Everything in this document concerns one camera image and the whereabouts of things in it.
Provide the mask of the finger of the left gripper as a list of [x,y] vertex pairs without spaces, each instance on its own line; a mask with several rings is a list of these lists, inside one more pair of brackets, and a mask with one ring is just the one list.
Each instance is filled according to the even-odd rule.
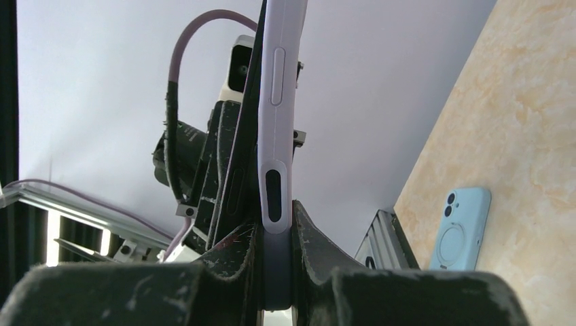
[[234,146],[240,103],[218,101],[209,121],[209,133],[196,176],[202,177],[202,187],[195,186],[193,194],[199,198],[198,213],[193,227],[194,250],[206,252],[225,238],[243,221],[232,212],[232,218],[220,222],[228,214],[226,175]]

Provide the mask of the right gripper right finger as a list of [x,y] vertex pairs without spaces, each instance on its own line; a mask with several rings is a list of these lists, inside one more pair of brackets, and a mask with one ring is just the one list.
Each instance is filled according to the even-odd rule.
[[371,270],[335,245],[293,202],[294,325],[527,325],[495,274]]

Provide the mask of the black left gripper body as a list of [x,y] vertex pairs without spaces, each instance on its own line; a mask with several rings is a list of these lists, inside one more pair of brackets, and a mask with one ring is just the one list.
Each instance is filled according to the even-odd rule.
[[217,173],[210,167],[216,162],[217,134],[221,122],[221,103],[216,103],[203,132],[179,121],[173,145],[176,148],[175,170],[181,189],[176,215],[184,218],[183,227],[171,240],[167,252],[188,246],[204,252],[215,198],[218,193]]

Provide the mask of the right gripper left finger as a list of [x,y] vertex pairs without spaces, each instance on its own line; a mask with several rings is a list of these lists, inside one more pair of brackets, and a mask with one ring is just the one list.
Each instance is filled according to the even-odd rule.
[[258,227],[246,223],[187,263],[38,267],[14,287],[2,325],[256,325]]

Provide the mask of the lilac phone case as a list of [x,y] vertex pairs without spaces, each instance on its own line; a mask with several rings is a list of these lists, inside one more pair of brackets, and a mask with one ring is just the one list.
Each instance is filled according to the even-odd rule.
[[263,308],[291,306],[295,92],[307,1],[268,1],[262,41],[257,172],[264,227]]

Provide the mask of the light blue phone case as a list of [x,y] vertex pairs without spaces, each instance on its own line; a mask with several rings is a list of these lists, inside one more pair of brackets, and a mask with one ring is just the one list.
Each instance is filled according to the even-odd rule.
[[461,187],[447,193],[430,270],[475,269],[491,199],[490,191],[484,187]]

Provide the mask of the black smartphone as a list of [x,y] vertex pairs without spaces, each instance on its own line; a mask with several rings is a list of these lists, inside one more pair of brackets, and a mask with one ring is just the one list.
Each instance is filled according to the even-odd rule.
[[246,221],[254,219],[259,203],[255,183],[255,149],[257,143],[258,103],[262,72],[262,41],[267,2],[262,2],[255,45],[242,99],[230,161],[226,171],[222,203],[217,214],[213,244],[223,240]]

